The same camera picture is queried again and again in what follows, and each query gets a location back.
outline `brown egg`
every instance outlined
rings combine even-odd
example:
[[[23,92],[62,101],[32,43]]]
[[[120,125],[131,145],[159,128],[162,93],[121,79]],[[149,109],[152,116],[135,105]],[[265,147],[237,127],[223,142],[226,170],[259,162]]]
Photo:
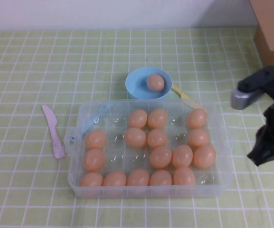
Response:
[[[165,146],[154,149],[150,155],[150,164],[156,169],[163,169],[171,161],[171,150]]]
[[[148,126],[150,128],[163,128],[167,123],[167,113],[162,108],[157,108],[148,116]]]
[[[189,167],[177,168],[174,172],[174,185],[195,185],[196,178]]]
[[[124,138],[127,144],[134,148],[141,148],[146,145],[146,134],[140,128],[129,128]]]
[[[102,186],[103,177],[97,172],[87,173],[80,181],[81,187],[100,187]]]
[[[178,146],[173,153],[172,163],[175,168],[188,167],[193,159],[193,151],[187,145]]]
[[[150,75],[146,80],[147,86],[154,92],[160,92],[164,89],[164,80],[160,75]]]
[[[210,145],[202,146],[194,152],[193,163],[199,169],[210,168],[216,160],[216,151]]]
[[[156,171],[150,179],[150,185],[164,185],[170,186],[172,184],[171,175],[166,170]]]
[[[207,121],[207,112],[202,108],[196,108],[190,112],[187,117],[187,127],[190,129],[200,128],[205,125]]]
[[[147,122],[147,113],[143,109],[138,109],[134,111],[129,119],[128,119],[128,126],[129,127],[136,127],[136,128],[143,128]]]
[[[167,134],[163,129],[153,129],[147,136],[147,144],[151,148],[164,146],[167,143]]]
[[[127,178],[127,186],[147,186],[150,175],[145,169],[135,169]]]
[[[194,147],[205,146],[209,142],[209,134],[206,130],[197,128],[190,131],[188,141]]]
[[[100,149],[90,149],[86,152],[83,167],[87,171],[97,171],[104,165],[104,153]]]
[[[120,186],[126,186],[126,175],[122,171],[114,171],[104,178],[103,180],[103,186],[109,186],[109,187],[120,187]]]
[[[85,138],[85,145],[88,149],[101,149],[106,145],[106,134],[100,130],[90,132]]]

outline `clear plastic container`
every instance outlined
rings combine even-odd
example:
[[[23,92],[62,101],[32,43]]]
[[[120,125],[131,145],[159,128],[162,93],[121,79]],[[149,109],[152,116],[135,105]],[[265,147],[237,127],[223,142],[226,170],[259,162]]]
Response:
[[[215,103],[202,102],[208,113],[204,127],[210,135],[210,145],[217,153],[216,162],[208,170],[200,170],[192,164],[190,168],[196,177],[195,186],[146,186],[146,187],[80,187],[79,182],[86,174],[83,158],[86,153],[85,135],[95,129],[106,132],[107,144],[104,147],[105,164],[101,169],[106,174],[121,170],[127,176],[136,168],[146,168],[149,174],[155,170],[149,164],[150,149],[135,149],[128,146],[124,134],[128,129],[128,118],[137,109],[144,109],[149,114],[156,108],[163,108],[168,114],[165,130],[168,134],[168,146],[173,150],[178,145],[187,144],[189,129],[186,118],[193,110],[186,103],[189,100],[109,100],[87,102],[80,106],[74,142],[71,152],[71,163],[68,181],[76,196],[84,198],[136,198],[136,197],[215,197],[223,194],[232,181],[232,170],[229,164],[231,141],[228,139],[225,126],[220,125]],[[67,151],[69,140],[65,140]]]

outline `knife handle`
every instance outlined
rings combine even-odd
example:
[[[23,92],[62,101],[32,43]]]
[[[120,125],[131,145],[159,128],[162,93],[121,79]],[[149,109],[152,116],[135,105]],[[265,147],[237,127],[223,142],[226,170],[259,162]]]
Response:
[[[54,127],[50,127],[50,135],[51,135],[51,141],[52,141],[52,149],[53,153],[55,155],[55,158],[60,159],[65,156],[65,152],[62,146],[62,143],[57,135],[57,131]]]

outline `plastic knife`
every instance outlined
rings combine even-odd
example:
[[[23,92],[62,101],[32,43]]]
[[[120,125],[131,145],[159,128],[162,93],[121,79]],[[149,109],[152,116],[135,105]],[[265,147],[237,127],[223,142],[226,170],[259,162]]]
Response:
[[[43,105],[42,109],[47,119],[47,123],[49,126],[50,134],[51,134],[51,141],[52,141],[52,148],[55,158],[60,159],[65,156],[65,152],[62,146],[62,143],[57,135],[56,125],[57,125],[57,118],[53,111],[47,106]]]

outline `silver metal part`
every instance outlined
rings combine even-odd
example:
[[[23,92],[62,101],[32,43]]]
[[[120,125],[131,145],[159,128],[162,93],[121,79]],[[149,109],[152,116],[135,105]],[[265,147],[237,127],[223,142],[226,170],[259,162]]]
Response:
[[[256,90],[251,93],[243,93],[237,89],[233,90],[231,94],[231,106],[236,110],[243,110],[257,101],[263,94],[262,90]]]

